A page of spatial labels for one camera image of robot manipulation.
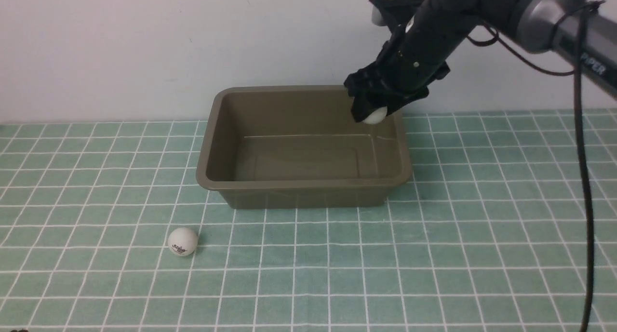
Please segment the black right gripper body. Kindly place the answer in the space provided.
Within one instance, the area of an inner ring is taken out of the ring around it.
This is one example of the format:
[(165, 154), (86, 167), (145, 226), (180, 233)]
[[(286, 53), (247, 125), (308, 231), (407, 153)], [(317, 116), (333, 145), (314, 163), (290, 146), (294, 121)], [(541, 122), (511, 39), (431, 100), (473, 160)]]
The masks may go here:
[(410, 21), (391, 34), (372, 71), (385, 93), (387, 86), (408, 92), (428, 86), (447, 75), (445, 61), (474, 27), (474, 10), (424, 0)]

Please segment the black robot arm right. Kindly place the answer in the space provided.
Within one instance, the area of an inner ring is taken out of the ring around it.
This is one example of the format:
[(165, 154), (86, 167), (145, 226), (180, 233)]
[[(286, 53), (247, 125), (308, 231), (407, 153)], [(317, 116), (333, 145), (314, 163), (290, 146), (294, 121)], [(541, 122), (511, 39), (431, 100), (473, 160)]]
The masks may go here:
[(589, 0), (370, 0), (373, 22), (391, 36), (376, 60), (348, 75), (356, 122), (375, 124), (429, 95), (429, 85), (450, 68), (447, 58), (477, 27), (501, 36), (528, 53), (553, 51), (573, 66), (580, 85), (586, 75), (616, 95), (616, 23)]

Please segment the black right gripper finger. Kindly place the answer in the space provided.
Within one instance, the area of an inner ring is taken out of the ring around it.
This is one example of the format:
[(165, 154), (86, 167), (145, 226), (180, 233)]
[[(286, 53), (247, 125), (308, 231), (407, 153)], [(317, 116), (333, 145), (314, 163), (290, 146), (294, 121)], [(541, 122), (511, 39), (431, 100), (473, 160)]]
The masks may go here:
[(414, 101), (425, 99), (429, 95), (429, 88), (426, 85), (410, 92), (394, 86), (387, 86), (386, 90), (388, 93), (386, 102), (388, 117), (404, 106)]
[(372, 70), (358, 70), (346, 77), (343, 83), (348, 96), (352, 97), (351, 113), (360, 123), (374, 110), (386, 106), (384, 88)]

